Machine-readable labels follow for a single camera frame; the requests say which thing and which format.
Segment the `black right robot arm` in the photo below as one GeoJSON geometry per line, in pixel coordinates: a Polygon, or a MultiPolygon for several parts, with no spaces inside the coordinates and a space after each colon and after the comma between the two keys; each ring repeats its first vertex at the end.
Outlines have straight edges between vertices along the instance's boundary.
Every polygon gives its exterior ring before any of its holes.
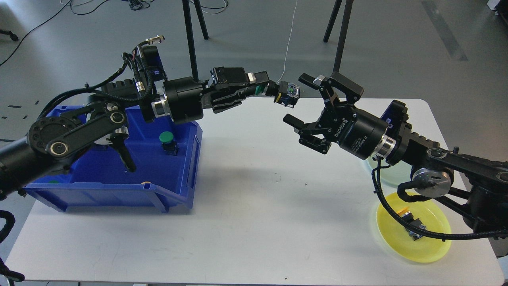
{"type": "Polygon", "coordinates": [[[372,171],[374,193],[387,212],[415,234],[446,240],[507,237],[507,163],[442,149],[438,142],[412,131],[405,104],[394,100],[381,118],[355,107],[364,92],[338,72],[299,81],[320,92],[324,108],[317,122],[304,123],[287,114],[283,121],[299,134],[299,142],[326,154],[332,143],[365,160],[376,156],[387,167],[401,161],[411,168],[410,180],[397,187],[407,203],[435,199],[463,217],[471,234],[445,234],[419,228],[401,218],[388,204],[379,183],[378,165],[372,171]]]}

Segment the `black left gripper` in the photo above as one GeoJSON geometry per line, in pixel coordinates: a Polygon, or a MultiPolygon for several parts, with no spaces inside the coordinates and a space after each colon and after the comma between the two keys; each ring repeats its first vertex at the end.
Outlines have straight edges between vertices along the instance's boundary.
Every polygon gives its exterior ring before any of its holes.
{"type": "Polygon", "coordinates": [[[218,114],[241,105],[248,97],[276,97],[279,93],[279,85],[270,81],[266,71],[246,73],[241,67],[217,67],[210,73],[209,83],[192,77],[164,81],[163,92],[151,103],[153,116],[170,116],[173,123],[183,124],[202,119],[204,109],[218,114]]]}

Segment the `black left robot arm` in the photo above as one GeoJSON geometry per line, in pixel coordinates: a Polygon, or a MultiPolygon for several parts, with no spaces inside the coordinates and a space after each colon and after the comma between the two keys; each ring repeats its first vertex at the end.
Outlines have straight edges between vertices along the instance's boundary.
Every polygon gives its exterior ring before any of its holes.
{"type": "Polygon", "coordinates": [[[191,207],[204,109],[254,95],[285,103],[286,83],[267,72],[211,69],[210,80],[168,80],[148,38],[122,55],[102,83],[52,99],[27,135],[1,148],[1,199],[27,194],[60,212],[69,206],[191,207]]]}

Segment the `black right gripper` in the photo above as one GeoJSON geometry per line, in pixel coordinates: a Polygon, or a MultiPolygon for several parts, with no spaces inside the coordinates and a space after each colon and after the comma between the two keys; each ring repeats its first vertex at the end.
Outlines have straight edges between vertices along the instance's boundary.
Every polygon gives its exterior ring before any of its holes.
{"type": "Polygon", "coordinates": [[[362,160],[376,152],[388,123],[354,106],[364,93],[363,87],[337,71],[329,77],[303,73],[298,80],[319,91],[324,103],[317,122],[304,123],[290,114],[284,116],[283,122],[294,128],[300,144],[327,154],[330,145],[337,143],[362,160]]]}

